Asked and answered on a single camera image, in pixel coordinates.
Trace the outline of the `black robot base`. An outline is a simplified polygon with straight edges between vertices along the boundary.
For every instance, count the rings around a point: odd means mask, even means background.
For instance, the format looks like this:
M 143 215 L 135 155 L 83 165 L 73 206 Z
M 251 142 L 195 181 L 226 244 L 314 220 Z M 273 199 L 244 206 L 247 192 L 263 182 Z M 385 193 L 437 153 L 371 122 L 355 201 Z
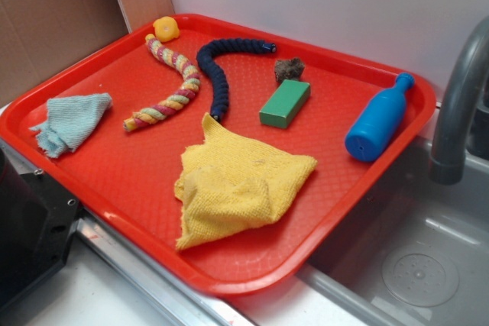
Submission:
M 48 173 L 19 173 L 1 153 L 1 310 L 60 271 L 82 206 Z

